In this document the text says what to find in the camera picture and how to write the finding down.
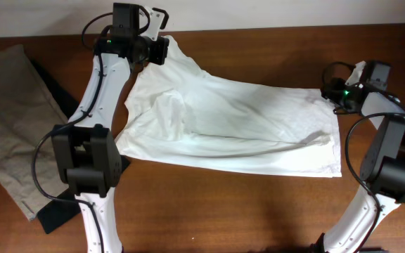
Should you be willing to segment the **white t-shirt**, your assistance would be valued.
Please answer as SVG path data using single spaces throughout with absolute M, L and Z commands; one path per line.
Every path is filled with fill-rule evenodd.
M 127 157 L 219 171 L 341 176 L 333 106 L 317 89 L 236 82 L 201 69 L 169 42 L 138 75 L 116 139 Z

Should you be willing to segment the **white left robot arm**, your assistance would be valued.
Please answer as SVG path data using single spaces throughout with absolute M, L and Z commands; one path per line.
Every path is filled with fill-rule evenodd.
M 166 11 L 115 3 L 112 22 L 92 47 L 93 72 L 82 100 L 67 124 L 51 134 L 60 180 L 82 213 L 88 252 L 121 253 L 115 221 L 115 188 L 128 161 L 111 132 L 125 82 L 136 65 L 162 65 L 169 40 L 159 35 Z

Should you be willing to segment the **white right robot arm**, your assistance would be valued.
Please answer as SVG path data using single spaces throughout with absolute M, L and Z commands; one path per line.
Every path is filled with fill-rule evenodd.
M 310 252 L 365 252 L 379 223 L 405 203 L 405 106 L 387 91 L 391 66 L 379 60 L 348 64 L 348 79 L 323 82 L 321 95 L 336 115 L 360 115 L 348 131 L 344 151 L 358 191 L 340 220 L 309 247 Z M 366 120 L 377 132 L 355 171 L 349 158 L 354 130 Z

